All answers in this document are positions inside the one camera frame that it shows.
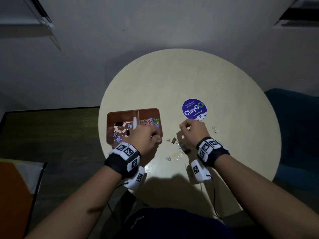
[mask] hand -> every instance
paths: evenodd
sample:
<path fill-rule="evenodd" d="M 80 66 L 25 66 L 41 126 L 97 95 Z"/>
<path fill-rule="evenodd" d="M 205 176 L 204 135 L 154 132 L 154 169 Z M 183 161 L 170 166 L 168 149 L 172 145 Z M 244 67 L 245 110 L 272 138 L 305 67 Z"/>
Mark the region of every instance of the hand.
<path fill-rule="evenodd" d="M 133 145 L 141 154 L 147 154 L 155 144 L 161 142 L 160 130 L 155 126 L 138 125 L 125 142 Z"/>
<path fill-rule="evenodd" d="M 198 120 L 186 119 L 180 124 L 180 129 L 184 137 L 194 146 L 196 146 L 204 137 L 210 137 L 205 123 Z"/>

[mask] wooden floor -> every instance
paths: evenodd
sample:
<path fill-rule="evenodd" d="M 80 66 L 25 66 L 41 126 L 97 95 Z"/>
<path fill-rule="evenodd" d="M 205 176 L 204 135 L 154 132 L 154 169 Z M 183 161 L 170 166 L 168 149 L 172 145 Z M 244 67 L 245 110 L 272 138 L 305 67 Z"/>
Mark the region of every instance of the wooden floor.
<path fill-rule="evenodd" d="M 83 108 L 12 112 L 3 118 L 0 157 L 48 163 L 30 230 L 103 166 L 98 114 L 99 108 Z M 113 207 L 119 196 L 112 197 Z M 107 208 L 90 238 L 99 237 L 109 216 Z"/>

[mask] black wristband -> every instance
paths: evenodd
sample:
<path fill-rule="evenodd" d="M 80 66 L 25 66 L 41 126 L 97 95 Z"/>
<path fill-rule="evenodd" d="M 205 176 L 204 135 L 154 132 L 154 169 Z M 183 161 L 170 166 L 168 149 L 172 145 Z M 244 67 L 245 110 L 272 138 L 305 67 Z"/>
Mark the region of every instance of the black wristband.
<path fill-rule="evenodd" d="M 205 137 L 196 146 L 197 157 L 201 160 L 205 167 L 213 167 L 215 161 L 223 154 L 229 154 L 227 148 L 211 137 Z"/>
<path fill-rule="evenodd" d="M 140 152 L 129 143 L 122 142 L 106 158 L 104 165 L 122 175 L 122 179 L 131 178 L 138 172 Z"/>

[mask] round table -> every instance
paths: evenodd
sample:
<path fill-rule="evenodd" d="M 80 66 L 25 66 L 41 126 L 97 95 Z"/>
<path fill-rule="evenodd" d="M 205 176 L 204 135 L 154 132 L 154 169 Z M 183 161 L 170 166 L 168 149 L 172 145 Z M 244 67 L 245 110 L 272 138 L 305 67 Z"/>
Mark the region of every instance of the round table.
<path fill-rule="evenodd" d="M 123 68 L 112 80 L 99 111 L 99 136 L 105 157 L 112 150 L 106 143 L 109 112 L 158 108 L 163 141 L 145 166 L 146 180 L 137 192 L 153 207 L 186 209 L 199 215 L 229 216 L 241 211 L 219 175 L 211 169 L 213 182 L 193 185 L 186 170 L 188 157 L 172 159 L 179 124 L 186 119 L 182 104 L 190 98 L 204 102 L 204 118 L 210 135 L 230 154 L 269 180 L 277 171 L 281 136 L 275 112 L 263 91 L 241 69 L 215 55 L 191 49 L 167 49 L 144 55 Z"/>

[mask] forearm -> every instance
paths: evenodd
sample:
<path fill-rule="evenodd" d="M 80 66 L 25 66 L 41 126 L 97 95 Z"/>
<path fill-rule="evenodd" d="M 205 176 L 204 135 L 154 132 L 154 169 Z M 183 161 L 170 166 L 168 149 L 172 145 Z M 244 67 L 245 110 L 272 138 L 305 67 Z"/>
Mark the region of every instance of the forearm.
<path fill-rule="evenodd" d="M 275 238 L 318 238 L 319 216 L 304 203 L 229 155 L 215 169 L 238 202 Z"/>
<path fill-rule="evenodd" d="M 26 238 L 87 238 L 121 178 L 119 173 L 103 166 Z"/>

